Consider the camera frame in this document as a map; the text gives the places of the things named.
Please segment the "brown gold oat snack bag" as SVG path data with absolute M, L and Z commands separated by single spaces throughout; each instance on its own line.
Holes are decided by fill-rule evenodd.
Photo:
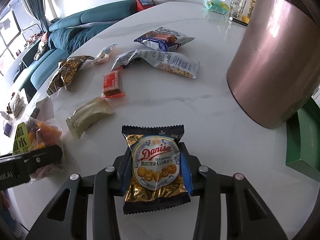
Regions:
M 71 83 L 77 72 L 87 60 L 93 60 L 94 57 L 88 55 L 70 56 L 65 60 L 59 61 L 59 69 L 53 76 L 46 93 L 53 95 L 61 88 L 71 91 Z

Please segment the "yellow box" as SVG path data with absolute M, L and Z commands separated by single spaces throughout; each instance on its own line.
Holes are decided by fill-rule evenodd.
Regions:
M 247 16 L 245 16 L 245 15 L 242 16 L 242 21 L 243 21 L 243 22 L 245 22 L 245 23 L 248 24 L 248 23 L 249 23 L 249 20 L 250 20 L 250 19 L 249 19 Z

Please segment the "teal tissue packet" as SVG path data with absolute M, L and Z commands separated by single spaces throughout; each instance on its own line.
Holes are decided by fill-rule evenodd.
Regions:
M 211 12 L 226 14 L 229 12 L 229 6 L 222 0 L 203 0 L 204 7 Z

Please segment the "dried fruit vegetable bag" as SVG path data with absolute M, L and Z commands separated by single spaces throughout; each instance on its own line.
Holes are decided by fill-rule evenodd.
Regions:
M 46 97 L 38 101 L 31 114 L 17 125 L 12 153 L 14 155 L 26 154 L 54 145 L 63 148 L 62 135 L 60 125 L 54 119 L 53 102 L 50 97 Z M 35 158 L 35 163 L 45 165 L 37 167 L 30 174 L 32 181 L 48 178 L 65 168 L 64 156 L 57 158 L 52 152 L 49 157 L 53 160 L 51 163 L 48 163 L 44 157 Z

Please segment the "blue chocolate cookie bag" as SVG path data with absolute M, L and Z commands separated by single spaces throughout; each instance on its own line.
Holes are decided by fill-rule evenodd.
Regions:
M 172 52 L 194 39 L 194 37 L 188 37 L 178 31 L 159 27 L 156 30 L 144 33 L 134 39 L 134 42 L 138 42 L 157 51 Z

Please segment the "teal sofa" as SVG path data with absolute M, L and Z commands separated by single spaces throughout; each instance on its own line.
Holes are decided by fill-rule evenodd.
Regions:
M 124 0 L 77 12 L 52 23 L 48 32 L 48 47 L 35 59 L 39 42 L 36 42 L 22 57 L 26 67 L 15 84 L 24 90 L 31 100 L 43 83 L 58 67 L 58 62 L 69 57 L 84 43 L 106 28 L 135 14 L 137 2 Z

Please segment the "small white candy packet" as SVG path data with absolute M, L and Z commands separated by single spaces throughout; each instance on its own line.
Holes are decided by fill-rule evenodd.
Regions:
M 111 44 L 110 46 L 102 49 L 99 54 L 92 60 L 91 65 L 103 64 L 109 61 L 112 51 L 117 47 L 117 43 Z

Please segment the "beige green snack packet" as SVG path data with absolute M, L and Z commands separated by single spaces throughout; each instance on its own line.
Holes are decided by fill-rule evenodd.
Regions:
M 92 125 L 113 113 L 114 110 L 106 100 L 96 97 L 69 116 L 66 119 L 66 124 L 72 138 L 79 140 Z

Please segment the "clear glass cup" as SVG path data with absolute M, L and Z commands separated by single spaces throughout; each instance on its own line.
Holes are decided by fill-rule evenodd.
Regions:
M 229 20 L 242 21 L 242 15 L 246 5 L 246 0 L 231 0 L 229 6 Z

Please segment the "Danisa butter cookies packet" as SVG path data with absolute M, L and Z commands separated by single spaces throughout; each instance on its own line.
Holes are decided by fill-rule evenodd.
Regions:
M 122 126 L 131 151 L 131 182 L 125 194 L 126 215 L 160 211 L 190 202 L 181 175 L 183 125 Z

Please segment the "red orange wafer packet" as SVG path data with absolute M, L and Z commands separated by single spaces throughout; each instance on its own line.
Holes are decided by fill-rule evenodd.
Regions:
M 102 99 L 115 99 L 125 97 L 125 92 L 122 88 L 121 72 L 123 68 L 113 70 L 103 76 L 103 91 Z

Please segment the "silver white snack bag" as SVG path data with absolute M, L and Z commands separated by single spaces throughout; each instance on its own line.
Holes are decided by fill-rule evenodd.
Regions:
M 200 67 L 200 62 L 195 63 L 180 53 L 135 49 L 120 54 L 116 58 L 111 70 L 124 69 L 139 60 L 147 62 L 153 68 L 189 77 L 191 79 L 195 79 L 197 77 L 198 69 Z

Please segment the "red smart display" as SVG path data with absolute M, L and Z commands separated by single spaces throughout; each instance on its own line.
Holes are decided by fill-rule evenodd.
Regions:
M 156 4 L 153 0 L 136 0 L 137 3 L 137 12 L 143 11 L 150 7 L 154 7 Z

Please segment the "black tray slab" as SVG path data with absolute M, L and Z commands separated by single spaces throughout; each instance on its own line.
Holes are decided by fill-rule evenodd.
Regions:
M 230 17 L 229 21 L 232 22 L 232 23 L 240 24 L 240 25 L 245 26 L 245 27 L 248 26 L 248 24 L 246 22 L 243 22 L 243 21 L 241 21 L 241 20 L 239 20 L 237 18 Z

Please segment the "gold bowls stack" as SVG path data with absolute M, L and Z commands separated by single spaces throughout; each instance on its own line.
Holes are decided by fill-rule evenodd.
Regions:
M 249 13 L 247 15 L 248 18 L 251 18 L 254 6 L 255 6 L 255 0 L 250 0 Z

